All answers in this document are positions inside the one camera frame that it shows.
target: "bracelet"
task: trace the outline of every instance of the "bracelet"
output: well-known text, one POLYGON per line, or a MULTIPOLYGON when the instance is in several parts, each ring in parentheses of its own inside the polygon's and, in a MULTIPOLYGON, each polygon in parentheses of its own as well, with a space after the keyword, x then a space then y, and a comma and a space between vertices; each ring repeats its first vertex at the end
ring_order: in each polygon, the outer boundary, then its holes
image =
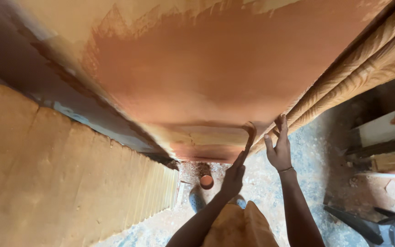
POLYGON ((278 173, 283 173, 283 172, 286 172, 286 171, 289 171, 289 170, 293 170, 293 169, 294 169, 294 167, 291 166, 291 167, 289 167, 288 169, 284 169, 284 170, 282 170, 282 171, 278 171, 278 173))

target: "person's left hand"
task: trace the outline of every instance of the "person's left hand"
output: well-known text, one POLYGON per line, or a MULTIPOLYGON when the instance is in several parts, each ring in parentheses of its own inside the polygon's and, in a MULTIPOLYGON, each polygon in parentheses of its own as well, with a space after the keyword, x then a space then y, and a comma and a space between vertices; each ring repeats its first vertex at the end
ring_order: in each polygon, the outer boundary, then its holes
POLYGON ((243 165, 243 154, 244 151, 240 152, 236 161, 234 161, 233 165, 228 168, 227 172, 225 173, 225 178, 223 179, 220 193, 227 200, 231 200, 233 197, 237 196, 242 189, 242 178, 243 174, 245 174, 245 166, 243 165))

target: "dusty floor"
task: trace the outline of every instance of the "dusty floor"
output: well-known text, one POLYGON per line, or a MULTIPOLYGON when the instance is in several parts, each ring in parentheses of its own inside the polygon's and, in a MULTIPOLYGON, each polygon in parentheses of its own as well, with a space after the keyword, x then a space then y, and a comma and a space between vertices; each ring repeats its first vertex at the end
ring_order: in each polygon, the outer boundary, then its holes
MULTIPOLYGON (((292 163, 298 172, 301 189, 328 247, 365 247, 368 244, 350 227, 335 222, 323 210, 324 203, 374 221, 381 219, 381 216, 372 210, 372 206, 395 211, 395 199, 388 197, 384 189, 390 178, 356 176, 354 187, 349 184, 355 171, 347 166, 343 157, 348 147, 347 131, 363 113, 363 104, 354 98, 328 110, 289 136, 292 163)), ((276 170, 268 162, 265 151, 249 157, 245 166, 241 195, 256 203, 268 219, 280 246, 288 246, 283 196, 276 170)), ((209 201, 220 189, 228 165, 185 163, 178 167, 181 180, 193 185, 198 183, 199 175, 211 173, 215 185, 204 194, 206 201, 209 201)), ((186 187, 182 203, 174 210, 159 213, 98 243, 96 247, 165 246, 173 233, 194 215, 188 202, 191 187, 186 187)))

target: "paint cup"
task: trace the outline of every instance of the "paint cup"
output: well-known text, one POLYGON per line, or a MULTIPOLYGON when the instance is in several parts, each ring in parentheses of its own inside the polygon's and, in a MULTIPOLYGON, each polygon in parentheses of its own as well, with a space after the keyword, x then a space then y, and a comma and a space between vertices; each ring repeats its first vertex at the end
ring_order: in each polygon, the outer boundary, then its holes
POLYGON ((203 189, 211 189, 213 188, 213 185, 214 185, 214 180, 211 176, 205 175, 200 178, 200 186, 203 189))

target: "hand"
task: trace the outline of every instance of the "hand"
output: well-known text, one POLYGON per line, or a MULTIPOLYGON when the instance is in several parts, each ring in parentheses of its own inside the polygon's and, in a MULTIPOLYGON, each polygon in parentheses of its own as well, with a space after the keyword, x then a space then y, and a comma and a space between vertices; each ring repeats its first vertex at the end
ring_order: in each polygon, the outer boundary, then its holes
POLYGON ((242 178, 243 174, 245 174, 243 154, 244 151, 240 152, 236 161, 234 161, 233 165, 228 168, 227 172, 225 173, 225 178, 223 179, 220 194, 222 194, 227 201, 237 196, 242 189, 242 178))
POLYGON ((275 124, 280 131, 280 133, 274 132, 278 137, 277 145, 273 148, 272 139, 268 134, 265 134, 266 154, 271 165, 273 165, 277 171, 282 171, 292 167, 291 144, 288 139, 288 120, 286 119, 286 115, 280 115, 277 120, 275 120, 275 124))

